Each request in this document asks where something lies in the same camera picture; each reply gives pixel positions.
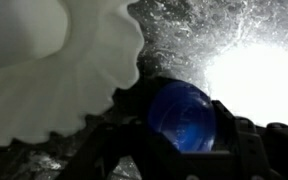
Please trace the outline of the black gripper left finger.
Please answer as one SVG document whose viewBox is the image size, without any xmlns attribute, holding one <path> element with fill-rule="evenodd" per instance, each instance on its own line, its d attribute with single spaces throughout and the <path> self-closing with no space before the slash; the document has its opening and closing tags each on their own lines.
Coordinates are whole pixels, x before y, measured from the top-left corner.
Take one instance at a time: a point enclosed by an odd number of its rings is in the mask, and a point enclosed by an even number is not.
<svg viewBox="0 0 288 180">
<path fill-rule="evenodd" d="M 97 127 L 56 180 L 108 180 L 125 156 L 132 158 L 142 180 L 238 180 L 233 154 L 181 152 L 147 118 Z"/>
</svg>

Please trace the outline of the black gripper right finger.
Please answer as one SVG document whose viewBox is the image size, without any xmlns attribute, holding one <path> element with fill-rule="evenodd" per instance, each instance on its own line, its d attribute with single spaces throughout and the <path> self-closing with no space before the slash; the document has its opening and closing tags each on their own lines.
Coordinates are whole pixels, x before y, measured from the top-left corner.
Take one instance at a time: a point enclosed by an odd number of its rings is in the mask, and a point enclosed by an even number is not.
<svg viewBox="0 0 288 180">
<path fill-rule="evenodd" d="M 218 135 L 239 162 L 240 180 L 288 180 L 288 125 L 256 125 L 212 100 Z"/>
</svg>

